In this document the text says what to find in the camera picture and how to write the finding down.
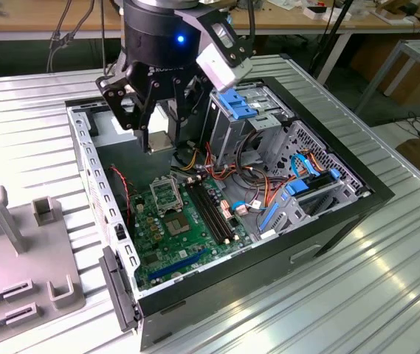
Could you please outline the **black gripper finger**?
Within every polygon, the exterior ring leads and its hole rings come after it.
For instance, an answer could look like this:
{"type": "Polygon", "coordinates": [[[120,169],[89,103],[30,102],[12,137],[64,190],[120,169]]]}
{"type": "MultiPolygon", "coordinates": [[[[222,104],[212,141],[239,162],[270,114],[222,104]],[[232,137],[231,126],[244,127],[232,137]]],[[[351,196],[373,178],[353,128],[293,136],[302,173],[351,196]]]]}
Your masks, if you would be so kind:
{"type": "Polygon", "coordinates": [[[132,130],[142,151],[149,151],[148,124],[158,100],[158,82],[148,76],[149,66],[132,64],[115,76],[97,79],[97,87],[124,130],[132,130]]]}
{"type": "Polygon", "coordinates": [[[172,140],[175,146],[201,133],[210,95],[210,81],[203,73],[191,80],[173,79],[172,140]]]}

